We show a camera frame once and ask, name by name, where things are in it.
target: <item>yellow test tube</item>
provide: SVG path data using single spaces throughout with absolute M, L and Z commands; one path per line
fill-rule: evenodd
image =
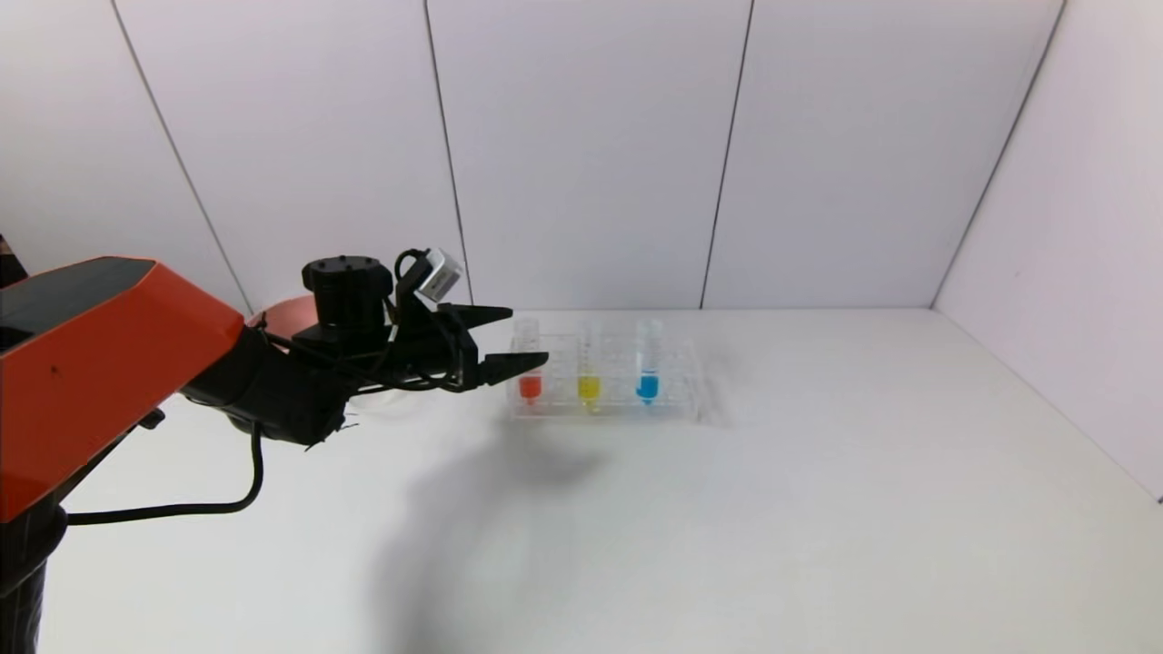
M 578 398 L 591 411 L 601 397 L 600 361 L 601 329 L 597 322 L 587 320 L 578 334 Z

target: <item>blue test tube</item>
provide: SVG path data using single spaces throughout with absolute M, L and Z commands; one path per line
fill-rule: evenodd
M 642 404 L 650 405 L 658 397 L 658 369 L 662 365 L 662 321 L 638 320 L 638 386 L 635 392 Z

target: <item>black cable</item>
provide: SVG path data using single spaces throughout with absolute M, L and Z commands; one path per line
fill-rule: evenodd
M 440 332 L 441 336 L 444 337 L 444 344 L 448 346 L 449 369 L 450 370 L 456 369 L 457 358 L 459 357 L 459 351 L 456 349 L 456 340 L 452 337 L 452 334 L 449 333 L 448 327 L 444 327 L 444 324 L 442 324 L 440 319 L 436 318 L 435 313 L 428 312 L 428 318 L 431 319 L 433 325 L 436 326 L 436 330 Z M 447 377 L 448 375 L 441 378 L 441 384 L 440 384 L 441 388 L 448 391 L 456 390 L 456 386 L 454 386 L 452 383 L 447 379 Z
M 255 422 L 250 428 L 250 457 L 255 464 L 255 477 L 250 483 L 250 490 L 245 497 L 237 502 L 224 502 L 217 504 L 166 504 L 163 506 L 143 506 L 141 509 L 124 509 L 121 511 L 99 511 L 95 513 L 71 513 L 69 526 L 81 525 L 109 525 L 113 523 L 129 523 L 133 520 L 151 520 L 154 518 L 170 518 L 173 516 L 219 516 L 223 513 L 237 513 L 255 503 L 258 491 L 263 489 L 263 426 Z
M 12 595 L 20 584 L 36 574 L 36 570 L 40 569 L 45 559 L 60 545 L 60 540 L 65 535 L 65 528 L 69 526 L 67 520 L 69 518 L 65 516 L 63 509 L 57 506 L 52 510 L 52 523 L 49 524 L 45 538 L 38 541 L 37 548 L 34 552 L 26 552 L 23 559 L 14 569 L 8 571 L 7 576 L 0 578 L 0 598 Z
M 387 298 L 385 298 L 384 301 L 386 301 L 388 305 L 392 304 L 390 300 L 387 300 Z M 377 375 L 379 372 L 379 369 L 384 365 L 384 362 L 387 361 L 387 353 L 392 349 L 392 343 L 395 342 L 395 335 L 399 333 L 400 333 L 400 325 L 398 322 L 393 322 L 392 329 L 387 334 L 387 343 L 384 344 L 384 349 L 379 350 L 379 356 L 377 356 L 376 361 L 373 361 L 371 364 L 370 372 L 372 375 Z
M 356 397 L 356 396 L 370 396 L 370 394 L 373 394 L 373 393 L 381 393 L 384 391 L 391 391 L 393 389 L 394 389 L 393 386 L 384 386 L 384 385 L 369 386 L 366 389 L 359 389 L 358 391 L 351 393 L 351 397 Z
M 400 256 L 395 257 L 395 266 L 392 269 L 395 272 L 395 283 L 399 284 L 404 279 L 404 273 L 400 272 L 400 266 L 404 265 L 404 260 L 412 257 L 414 260 L 421 260 L 428 256 L 428 253 L 418 249 L 404 250 Z
M 431 375 L 424 372 L 423 370 L 420 370 L 419 368 L 413 368 L 411 365 L 407 368 L 407 370 L 408 372 L 415 375 L 416 377 L 420 377 L 419 382 L 405 382 L 405 384 L 408 384 L 414 389 L 427 391 L 427 390 L 436 390 L 444 388 L 445 384 L 444 377 L 433 377 Z
M 370 376 L 368 374 L 366 370 L 361 370 L 361 369 L 356 368 L 355 365 L 350 365 L 348 363 L 344 363 L 343 361 L 340 361 L 338 358 L 335 358 L 334 356 L 331 356 L 329 354 L 324 354 L 324 353 L 321 353 L 321 351 L 313 350 L 311 348 L 300 346 L 299 343 L 292 341 L 291 339 L 284 339 L 283 336 L 277 336 L 277 335 L 271 334 L 269 332 L 264 332 L 264 334 L 266 335 L 266 339 L 271 343 L 273 343 L 276 346 L 279 346 L 280 348 L 286 348 L 288 350 L 294 350 L 294 351 L 298 351 L 298 353 L 301 353 L 301 354 L 314 356 L 315 358 L 319 358 L 320 361 L 326 361 L 327 363 L 330 363 L 331 365 L 334 365 L 336 370 L 338 370 L 341 372 L 347 372 L 348 375 L 355 377 L 356 379 L 362 379 L 364 382 L 368 382 L 369 384 L 390 384 L 391 383 L 391 381 L 386 381 L 385 382 L 384 379 L 378 379 L 376 377 L 372 377 L 372 376 Z

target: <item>test tube rack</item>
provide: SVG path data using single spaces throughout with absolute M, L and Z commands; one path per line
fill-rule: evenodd
M 576 418 L 585 420 L 695 420 L 700 375 L 690 341 L 663 336 L 658 394 L 649 404 L 636 393 L 641 370 L 635 334 L 604 333 L 594 370 L 601 391 L 592 403 L 578 394 L 578 335 L 542 334 L 541 349 L 549 362 L 540 370 L 541 394 L 521 397 L 521 379 L 509 379 L 508 404 L 514 418 Z

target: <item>red liquid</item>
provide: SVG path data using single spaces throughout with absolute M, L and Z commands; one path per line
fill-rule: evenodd
M 534 400 L 541 397 L 541 377 L 521 377 L 518 379 L 518 389 L 521 391 L 521 397 L 525 398 L 525 401 L 533 404 Z

